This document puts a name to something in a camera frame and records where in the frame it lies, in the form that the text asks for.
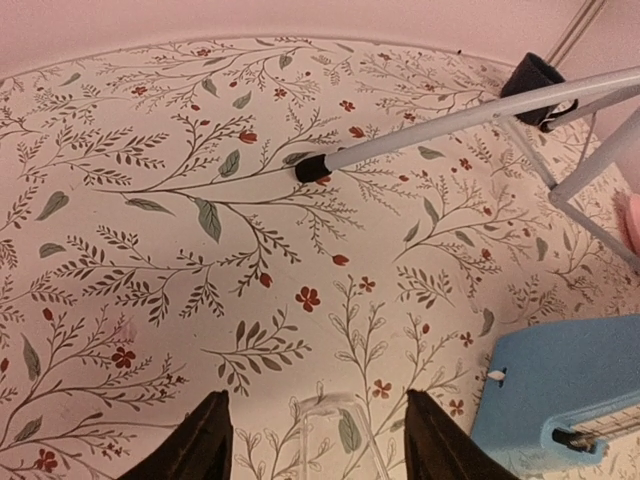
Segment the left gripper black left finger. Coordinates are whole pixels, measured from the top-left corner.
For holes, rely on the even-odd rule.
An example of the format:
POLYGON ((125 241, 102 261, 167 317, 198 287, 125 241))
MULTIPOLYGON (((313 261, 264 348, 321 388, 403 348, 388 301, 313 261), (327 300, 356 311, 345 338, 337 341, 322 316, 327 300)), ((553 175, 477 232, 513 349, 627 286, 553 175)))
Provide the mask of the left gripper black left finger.
POLYGON ((228 480, 232 456, 229 393, 212 391, 156 450, 120 479, 228 480))

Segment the clear plastic metronome cover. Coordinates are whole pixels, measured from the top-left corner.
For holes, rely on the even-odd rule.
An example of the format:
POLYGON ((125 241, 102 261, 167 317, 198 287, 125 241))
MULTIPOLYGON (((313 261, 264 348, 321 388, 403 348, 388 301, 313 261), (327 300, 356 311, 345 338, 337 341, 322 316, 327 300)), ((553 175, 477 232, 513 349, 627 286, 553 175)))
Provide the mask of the clear plastic metronome cover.
POLYGON ((298 479, 383 480, 389 477, 363 407, 349 394, 300 403, 298 479))

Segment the blue metronome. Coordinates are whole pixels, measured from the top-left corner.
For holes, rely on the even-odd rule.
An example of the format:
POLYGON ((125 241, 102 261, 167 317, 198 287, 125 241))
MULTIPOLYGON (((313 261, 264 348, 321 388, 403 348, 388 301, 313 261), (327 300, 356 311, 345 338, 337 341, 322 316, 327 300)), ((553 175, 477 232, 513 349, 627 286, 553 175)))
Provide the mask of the blue metronome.
POLYGON ((595 466, 639 430, 639 318, 564 320, 500 337, 472 440, 519 477, 595 466))

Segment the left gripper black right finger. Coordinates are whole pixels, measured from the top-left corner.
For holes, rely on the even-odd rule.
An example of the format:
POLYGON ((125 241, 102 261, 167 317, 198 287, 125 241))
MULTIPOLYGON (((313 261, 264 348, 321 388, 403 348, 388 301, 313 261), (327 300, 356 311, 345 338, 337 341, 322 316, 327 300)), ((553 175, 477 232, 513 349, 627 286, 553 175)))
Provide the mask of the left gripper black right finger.
POLYGON ((404 420, 406 476, 412 480, 514 480, 429 393, 410 389, 404 420))

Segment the white perforated music stand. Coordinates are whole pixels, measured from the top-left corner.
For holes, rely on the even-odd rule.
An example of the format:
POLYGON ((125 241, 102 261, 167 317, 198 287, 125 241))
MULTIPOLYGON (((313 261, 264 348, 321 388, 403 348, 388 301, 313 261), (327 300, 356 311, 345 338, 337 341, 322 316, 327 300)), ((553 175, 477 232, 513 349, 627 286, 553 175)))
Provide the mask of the white perforated music stand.
POLYGON ((564 118, 554 120, 552 124, 560 126, 570 123, 588 114, 595 114, 602 109, 637 96, 639 94, 639 68, 635 66, 598 74, 494 100, 360 143, 333 154, 311 156, 295 165, 295 177, 302 183, 315 182, 336 170, 390 151, 399 150, 422 140, 431 140, 487 122, 497 122, 509 133, 514 143, 525 154, 525 157, 543 180, 543 183, 548 187, 548 198, 552 205, 601 240, 634 270, 638 270, 639 256, 636 256, 603 227, 580 213, 576 207, 570 204, 570 199, 595 180, 609 165, 617 160, 622 151, 631 147, 634 141, 638 139, 639 112, 634 111, 630 114, 589 157, 581 160, 576 169, 561 182, 556 181, 546 167, 542 157, 529 145, 515 123, 515 116, 518 114, 575 100, 582 96, 597 94, 601 96, 599 99, 578 108, 564 118))

